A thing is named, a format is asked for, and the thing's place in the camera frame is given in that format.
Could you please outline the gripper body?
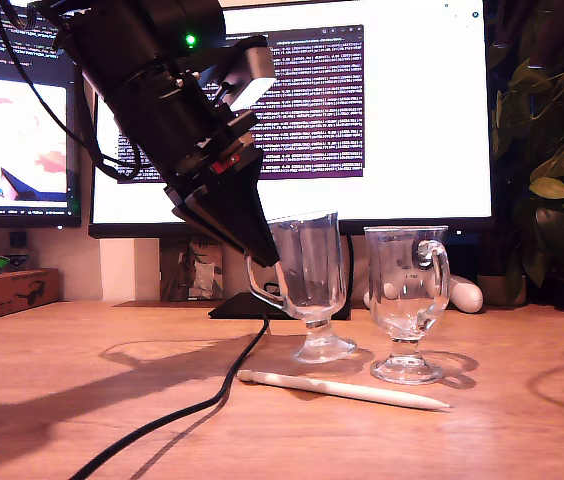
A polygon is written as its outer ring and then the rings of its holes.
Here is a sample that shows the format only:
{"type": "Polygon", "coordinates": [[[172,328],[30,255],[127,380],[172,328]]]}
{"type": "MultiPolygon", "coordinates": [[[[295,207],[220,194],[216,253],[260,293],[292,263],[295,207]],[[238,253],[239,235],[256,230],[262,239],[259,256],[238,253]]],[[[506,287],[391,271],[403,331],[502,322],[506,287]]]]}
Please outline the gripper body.
{"type": "Polygon", "coordinates": [[[114,117],[133,150],[146,155],[182,201],[260,204],[262,154],[242,139],[258,123],[253,112],[215,106],[200,89],[120,89],[114,117]]]}

